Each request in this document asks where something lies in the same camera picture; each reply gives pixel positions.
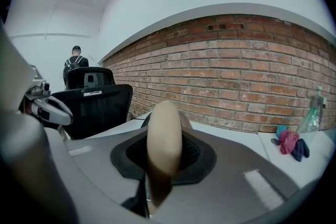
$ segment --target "person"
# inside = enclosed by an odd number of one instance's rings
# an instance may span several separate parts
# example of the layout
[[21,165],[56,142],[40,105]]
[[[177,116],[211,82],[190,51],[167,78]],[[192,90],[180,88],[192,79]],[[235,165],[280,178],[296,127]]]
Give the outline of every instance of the person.
[[74,46],[72,48],[72,55],[69,59],[67,59],[64,62],[64,66],[69,65],[71,63],[75,63],[78,67],[88,67],[89,66],[89,60],[81,54],[81,49],[79,46]]

